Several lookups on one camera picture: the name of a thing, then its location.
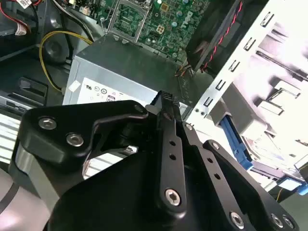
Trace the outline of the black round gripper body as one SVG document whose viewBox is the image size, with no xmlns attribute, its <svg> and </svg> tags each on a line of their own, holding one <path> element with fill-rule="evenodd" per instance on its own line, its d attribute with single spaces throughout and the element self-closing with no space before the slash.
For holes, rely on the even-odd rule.
<svg viewBox="0 0 308 231">
<path fill-rule="evenodd" d="M 158 132 L 134 154 L 67 191 L 51 231 L 227 231 L 226 180 L 194 129 Z"/>
</svg>

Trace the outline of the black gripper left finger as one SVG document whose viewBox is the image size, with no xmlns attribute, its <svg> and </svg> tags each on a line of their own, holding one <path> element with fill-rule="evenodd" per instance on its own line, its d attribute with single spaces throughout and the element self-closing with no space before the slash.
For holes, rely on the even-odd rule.
<svg viewBox="0 0 308 231">
<path fill-rule="evenodd" d="M 177 123 L 179 105 L 163 91 L 146 107 L 128 100 L 31 109 L 20 126 L 20 154 L 31 157 L 22 171 L 53 212 L 74 186 L 127 157 L 155 151 L 158 132 Z"/>
</svg>

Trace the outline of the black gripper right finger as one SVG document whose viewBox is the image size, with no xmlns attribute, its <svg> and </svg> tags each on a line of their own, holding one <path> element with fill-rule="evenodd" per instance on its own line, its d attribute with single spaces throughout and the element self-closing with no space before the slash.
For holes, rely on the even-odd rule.
<svg viewBox="0 0 308 231">
<path fill-rule="evenodd" d="M 205 187 L 212 231 L 297 231 L 292 216 L 214 140 L 201 143 L 194 128 L 182 123 L 188 157 Z"/>
</svg>

